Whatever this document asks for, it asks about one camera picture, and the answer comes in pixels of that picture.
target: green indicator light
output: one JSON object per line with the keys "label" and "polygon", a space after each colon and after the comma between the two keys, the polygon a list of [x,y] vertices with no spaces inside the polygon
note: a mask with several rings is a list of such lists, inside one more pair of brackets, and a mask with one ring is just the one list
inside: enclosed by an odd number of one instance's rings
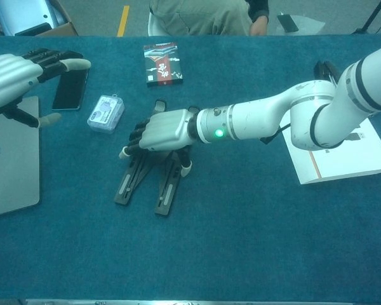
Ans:
{"label": "green indicator light", "polygon": [[221,129],[216,129],[216,131],[215,131],[215,136],[218,137],[218,138],[223,137],[223,136],[224,136],[224,132],[223,132],[223,130],[221,130]]}

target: white box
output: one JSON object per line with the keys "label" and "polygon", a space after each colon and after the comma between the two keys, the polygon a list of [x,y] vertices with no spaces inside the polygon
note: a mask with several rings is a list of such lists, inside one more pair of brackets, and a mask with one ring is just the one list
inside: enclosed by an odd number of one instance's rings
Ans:
{"label": "white box", "polygon": [[[289,123],[288,111],[281,126]],[[290,128],[283,135],[301,184],[381,173],[381,140],[369,119],[335,149],[305,151],[292,144]]]}

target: yellow floor line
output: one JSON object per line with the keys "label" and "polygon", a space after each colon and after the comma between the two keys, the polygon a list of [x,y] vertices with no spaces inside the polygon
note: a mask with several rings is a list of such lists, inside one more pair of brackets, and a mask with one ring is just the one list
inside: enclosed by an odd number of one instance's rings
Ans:
{"label": "yellow floor line", "polygon": [[123,13],[121,14],[120,26],[119,26],[119,31],[117,32],[117,37],[121,37],[124,35],[124,30],[126,29],[127,16],[128,16],[129,9],[130,9],[130,6],[128,5],[125,5],[123,8]]}

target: gray pants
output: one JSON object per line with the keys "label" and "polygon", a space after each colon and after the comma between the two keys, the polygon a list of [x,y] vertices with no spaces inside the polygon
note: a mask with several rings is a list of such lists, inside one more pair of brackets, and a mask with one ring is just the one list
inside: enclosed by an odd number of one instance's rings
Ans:
{"label": "gray pants", "polygon": [[180,35],[248,35],[251,19],[245,0],[150,0],[165,31]]}

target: black stand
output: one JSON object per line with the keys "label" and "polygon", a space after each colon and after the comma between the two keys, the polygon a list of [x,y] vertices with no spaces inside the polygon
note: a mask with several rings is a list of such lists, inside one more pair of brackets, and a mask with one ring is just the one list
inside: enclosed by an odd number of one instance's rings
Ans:
{"label": "black stand", "polygon": [[367,22],[364,24],[364,26],[361,29],[357,29],[353,34],[367,34],[368,27],[370,24],[374,21],[375,17],[378,15],[378,13],[381,10],[381,1],[367,20]]}

